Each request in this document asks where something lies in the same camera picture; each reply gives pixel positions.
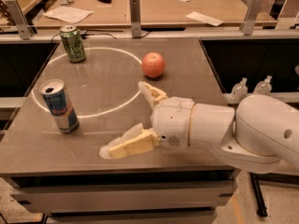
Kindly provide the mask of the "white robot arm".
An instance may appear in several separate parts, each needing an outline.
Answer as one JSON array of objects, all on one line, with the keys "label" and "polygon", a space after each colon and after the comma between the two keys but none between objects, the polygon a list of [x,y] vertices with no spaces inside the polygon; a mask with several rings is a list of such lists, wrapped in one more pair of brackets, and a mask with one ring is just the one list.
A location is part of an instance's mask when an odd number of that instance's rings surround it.
[{"label": "white robot arm", "polygon": [[132,127],[100,149],[102,158],[122,159],[162,146],[203,149],[258,174],[274,171],[282,160],[299,168],[299,112],[276,98],[252,94],[232,108],[169,97],[144,81],[138,88],[152,110],[151,127]]}]

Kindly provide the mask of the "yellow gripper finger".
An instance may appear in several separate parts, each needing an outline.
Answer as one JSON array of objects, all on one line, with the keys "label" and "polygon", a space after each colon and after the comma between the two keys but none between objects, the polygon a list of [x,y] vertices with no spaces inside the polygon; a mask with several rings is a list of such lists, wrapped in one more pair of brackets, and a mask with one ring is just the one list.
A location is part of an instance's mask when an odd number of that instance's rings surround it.
[{"label": "yellow gripper finger", "polygon": [[125,132],[121,137],[100,148],[99,155],[106,160],[122,159],[127,156],[149,152],[160,145],[157,133],[145,129],[142,123]]},{"label": "yellow gripper finger", "polygon": [[140,81],[138,83],[138,88],[149,103],[151,110],[154,110],[155,106],[158,105],[161,101],[167,99],[167,95],[164,91],[151,86],[145,81]]}]

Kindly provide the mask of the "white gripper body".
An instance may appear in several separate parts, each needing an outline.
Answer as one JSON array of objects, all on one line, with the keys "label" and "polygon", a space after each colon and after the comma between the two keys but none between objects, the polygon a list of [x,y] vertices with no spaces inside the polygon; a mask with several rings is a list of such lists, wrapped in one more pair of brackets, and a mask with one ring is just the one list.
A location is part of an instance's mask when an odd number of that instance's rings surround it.
[{"label": "white gripper body", "polygon": [[195,102],[171,97],[157,104],[150,120],[163,147],[184,149],[188,146],[189,126]]}]

